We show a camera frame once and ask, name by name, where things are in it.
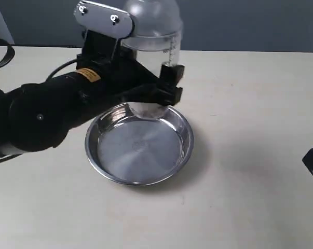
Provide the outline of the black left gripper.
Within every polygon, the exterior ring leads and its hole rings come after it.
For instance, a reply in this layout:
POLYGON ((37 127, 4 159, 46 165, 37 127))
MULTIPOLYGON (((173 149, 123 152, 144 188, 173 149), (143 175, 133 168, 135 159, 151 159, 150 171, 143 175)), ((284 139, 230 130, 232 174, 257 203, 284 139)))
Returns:
POLYGON ((78 70, 88 68, 99 77, 102 93, 161 106, 175 106, 181 100, 183 88, 178 84, 185 66, 164 64, 157 79, 137 62, 133 50, 121 45, 121 39, 87 30, 77 59, 78 70))

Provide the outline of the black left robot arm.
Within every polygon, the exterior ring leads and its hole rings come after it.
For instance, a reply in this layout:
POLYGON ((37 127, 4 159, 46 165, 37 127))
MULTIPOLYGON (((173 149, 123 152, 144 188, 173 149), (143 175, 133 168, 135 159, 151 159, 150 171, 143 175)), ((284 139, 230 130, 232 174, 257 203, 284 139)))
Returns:
POLYGON ((176 105, 184 66, 155 76, 115 39, 85 32, 75 71, 0 89, 0 158, 58 147, 68 132, 123 102, 176 105))

